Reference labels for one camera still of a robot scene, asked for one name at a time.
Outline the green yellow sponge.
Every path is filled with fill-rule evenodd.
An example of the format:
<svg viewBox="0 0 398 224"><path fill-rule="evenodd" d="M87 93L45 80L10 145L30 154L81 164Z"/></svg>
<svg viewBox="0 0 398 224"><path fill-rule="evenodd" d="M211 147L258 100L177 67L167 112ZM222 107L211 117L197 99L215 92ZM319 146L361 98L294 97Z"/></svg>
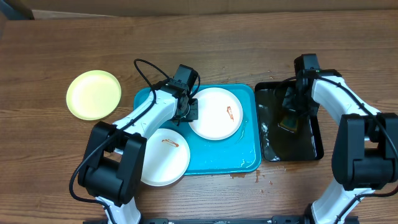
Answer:
<svg viewBox="0 0 398 224"><path fill-rule="evenodd" d="M297 131L298 124L298 118L291 115L283 116L278 123L282 129L290 131L291 133L295 133Z"/></svg>

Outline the light green plate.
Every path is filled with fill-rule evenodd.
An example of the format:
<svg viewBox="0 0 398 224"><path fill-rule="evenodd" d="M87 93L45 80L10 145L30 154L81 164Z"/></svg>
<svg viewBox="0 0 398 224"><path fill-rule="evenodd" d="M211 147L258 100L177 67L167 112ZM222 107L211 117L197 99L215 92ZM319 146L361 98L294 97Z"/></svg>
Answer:
<svg viewBox="0 0 398 224"><path fill-rule="evenodd" d="M114 75L103 70L91 70L71 82L66 103L71 114L93 121L110 115L117 108L121 95L121 85Z"/></svg>

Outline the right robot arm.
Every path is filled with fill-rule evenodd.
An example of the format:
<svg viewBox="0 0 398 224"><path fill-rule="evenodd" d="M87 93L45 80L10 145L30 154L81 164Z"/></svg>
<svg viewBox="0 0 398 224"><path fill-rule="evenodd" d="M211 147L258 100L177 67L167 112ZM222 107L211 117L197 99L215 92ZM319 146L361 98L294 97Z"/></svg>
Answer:
<svg viewBox="0 0 398 224"><path fill-rule="evenodd" d="M295 86L284 96L286 115L279 126L297 131L299 117L315 116L324 107L338 125L331 168L333 180L305 211L306 223L357 223L348 214L366 197L386 198L397 182L397 114L382 113L351 90L334 69L323 70L316 54L294 60Z"/></svg>

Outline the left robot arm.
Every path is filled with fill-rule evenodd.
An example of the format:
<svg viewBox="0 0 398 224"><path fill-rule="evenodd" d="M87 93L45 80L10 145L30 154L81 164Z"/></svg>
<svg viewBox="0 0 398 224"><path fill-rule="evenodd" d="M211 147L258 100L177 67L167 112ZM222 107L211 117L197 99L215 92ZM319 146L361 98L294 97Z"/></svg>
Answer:
<svg viewBox="0 0 398 224"><path fill-rule="evenodd" d="M91 130L82 162L69 183L77 201L102 206L104 223L140 223L134 195L141 181L147 140L165 122L198 118L194 97L200 86L197 71L179 65L174 77L150 85L146 101L114 124L100 121Z"/></svg>

